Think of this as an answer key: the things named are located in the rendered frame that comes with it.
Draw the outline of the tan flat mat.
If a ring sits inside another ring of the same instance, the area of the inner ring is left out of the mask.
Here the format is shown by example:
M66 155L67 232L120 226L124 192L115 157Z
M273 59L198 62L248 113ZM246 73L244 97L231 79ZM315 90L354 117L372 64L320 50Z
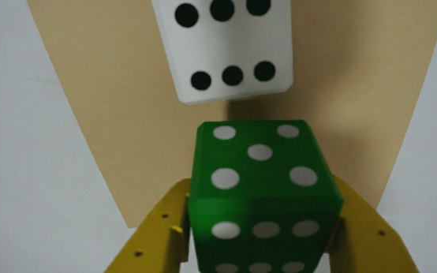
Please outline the tan flat mat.
M290 0L286 92L186 105L151 0L26 0L128 228L191 178L203 122L304 119L375 210L437 43L437 0Z

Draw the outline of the green die with white pips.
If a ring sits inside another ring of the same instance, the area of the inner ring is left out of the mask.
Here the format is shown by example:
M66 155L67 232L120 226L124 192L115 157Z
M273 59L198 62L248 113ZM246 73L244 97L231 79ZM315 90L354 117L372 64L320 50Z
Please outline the green die with white pips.
M188 209L200 273L313 273L344 203L305 120L197 128Z

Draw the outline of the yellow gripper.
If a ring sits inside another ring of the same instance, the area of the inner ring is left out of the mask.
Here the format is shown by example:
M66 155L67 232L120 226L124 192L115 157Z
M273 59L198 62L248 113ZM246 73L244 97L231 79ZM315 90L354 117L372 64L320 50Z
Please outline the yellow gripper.
M332 175L345 203L323 252L331 273L420 273L400 234ZM180 180L163 196L103 273L180 273L189 261L190 181Z

